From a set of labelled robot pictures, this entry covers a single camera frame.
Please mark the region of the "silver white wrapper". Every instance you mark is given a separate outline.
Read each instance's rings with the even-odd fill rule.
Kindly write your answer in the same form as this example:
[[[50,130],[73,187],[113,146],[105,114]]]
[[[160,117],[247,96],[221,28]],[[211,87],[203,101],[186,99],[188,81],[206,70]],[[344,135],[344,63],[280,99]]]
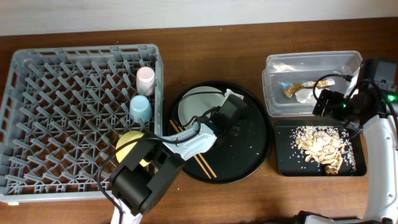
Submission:
[[[312,88],[303,88],[299,91],[297,91],[295,94],[295,97],[299,103],[316,103],[317,100],[315,99],[313,95],[313,89]]]

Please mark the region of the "grey round plate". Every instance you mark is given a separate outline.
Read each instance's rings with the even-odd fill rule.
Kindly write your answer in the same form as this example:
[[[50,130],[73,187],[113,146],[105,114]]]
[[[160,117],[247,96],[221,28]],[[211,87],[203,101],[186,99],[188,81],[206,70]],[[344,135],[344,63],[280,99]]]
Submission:
[[[212,86],[198,86],[188,90],[183,97],[194,95],[180,101],[177,106],[177,115],[180,124],[187,124],[193,116],[201,116],[205,111],[215,106],[221,106],[224,93]]]

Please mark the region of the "food scraps pile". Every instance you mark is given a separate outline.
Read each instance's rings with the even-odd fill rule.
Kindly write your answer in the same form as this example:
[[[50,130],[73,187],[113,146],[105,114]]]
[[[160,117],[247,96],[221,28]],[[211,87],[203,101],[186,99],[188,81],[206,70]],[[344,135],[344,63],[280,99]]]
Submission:
[[[299,171],[325,175],[353,174],[357,171],[353,143],[346,129],[334,126],[299,126],[291,129],[289,159]]]

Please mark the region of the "gold foil snack wrapper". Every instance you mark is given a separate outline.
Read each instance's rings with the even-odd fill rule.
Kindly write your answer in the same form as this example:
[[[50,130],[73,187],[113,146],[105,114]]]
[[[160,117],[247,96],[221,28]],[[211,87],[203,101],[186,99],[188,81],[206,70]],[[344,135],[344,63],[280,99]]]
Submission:
[[[282,87],[284,94],[291,98],[296,92],[303,89],[313,89],[316,87],[318,89],[324,89],[330,86],[333,86],[335,81],[331,78],[322,79],[319,82],[317,81],[306,81],[306,82],[297,82],[297,83],[286,83],[279,82],[279,85]]]

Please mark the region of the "wooden chopstick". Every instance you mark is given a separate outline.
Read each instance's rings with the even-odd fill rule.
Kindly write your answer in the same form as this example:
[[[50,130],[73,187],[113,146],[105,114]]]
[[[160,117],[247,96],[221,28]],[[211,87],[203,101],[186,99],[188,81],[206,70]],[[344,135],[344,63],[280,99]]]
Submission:
[[[197,157],[201,160],[202,164],[204,165],[205,169],[208,171],[208,173],[211,175],[211,179],[215,179],[217,178],[216,173],[214,172],[214,170],[211,168],[211,166],[209,165],[209,163],[207,163],[206,159],[203,157],[202,154],[197,154]]]
[[[177,125],[175,125],[175,123],[170,119],[169,123],[172,125],[172,127],[174,128],[174,130],[179,133],[181,131],[183,131],[182,128],[178,127]],[[203,170],[203,172],[207,175],[207,177],[209,179],[211,179],[211,175],[208,173],[208,171],[205,169],[204,165],[202,164],[201,160],[197,157],[197,155],[194,156],[196,162],[198,163],[198,165],[201,167],[201,169]]]

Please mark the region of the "blue plastic cup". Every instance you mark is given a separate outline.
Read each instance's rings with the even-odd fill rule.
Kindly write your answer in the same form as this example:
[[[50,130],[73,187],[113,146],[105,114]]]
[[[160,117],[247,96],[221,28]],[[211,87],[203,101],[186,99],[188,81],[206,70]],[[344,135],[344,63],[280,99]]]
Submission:
[[[152,117],[152,108],[149,99],[143,95],[134,96],[130,101],[129,115],[136,123],[139,121],[143,123],[150,121]]]

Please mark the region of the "pink plastic cup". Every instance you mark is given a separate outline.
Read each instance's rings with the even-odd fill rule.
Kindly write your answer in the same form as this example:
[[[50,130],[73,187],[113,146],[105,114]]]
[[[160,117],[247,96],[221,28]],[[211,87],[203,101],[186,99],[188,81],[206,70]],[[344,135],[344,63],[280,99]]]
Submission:
[[[136,73],[136,88],[139,93],[151,96],[155,92],[155,71],[150,67],[141,67]]]

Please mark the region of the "yellow bowl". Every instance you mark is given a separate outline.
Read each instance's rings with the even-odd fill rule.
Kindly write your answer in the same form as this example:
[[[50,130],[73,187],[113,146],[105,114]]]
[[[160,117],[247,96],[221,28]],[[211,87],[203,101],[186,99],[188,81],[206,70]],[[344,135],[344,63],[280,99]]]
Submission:
[[[120,148],[121,146],[123,146],[124,144],[135,140],[135,139],[139,139],[141,137],[143,137],[144,133],[140,132],[140,131],[129,131],[126,132],[125,134],[123,134],[117,144],[116,144],[116,148]],[[134,146],[136,145],[136,142],[125,146],[124,148],[122,148],[119,152],[116,153],[116,159],[119,163],[121,163],[123,161],[123,159],[130,153],[130,151],[134,148]]]

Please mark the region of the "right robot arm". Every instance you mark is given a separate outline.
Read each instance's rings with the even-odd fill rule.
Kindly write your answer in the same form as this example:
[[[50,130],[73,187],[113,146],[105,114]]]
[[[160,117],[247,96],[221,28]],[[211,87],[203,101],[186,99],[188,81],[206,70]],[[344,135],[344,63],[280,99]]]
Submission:
[[[316,116],[358,124],[368,148],[369,196],[362,219],[345,223],[397,223],[397,62],[367,59],[351,91],[323,90]]]

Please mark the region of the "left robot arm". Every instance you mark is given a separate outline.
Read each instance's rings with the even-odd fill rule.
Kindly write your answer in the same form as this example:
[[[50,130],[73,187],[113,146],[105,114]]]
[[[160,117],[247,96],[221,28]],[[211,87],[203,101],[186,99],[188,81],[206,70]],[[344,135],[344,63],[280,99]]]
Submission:
[[[218,136],[226,134],[246,111],[246,106],[223,105],[196,117],[191,128],[163,138],[145,134],[138,138],[111,173],[112,198],[119,218],[113,223],[139,223],[170,188],[185,162],[209,151]]]

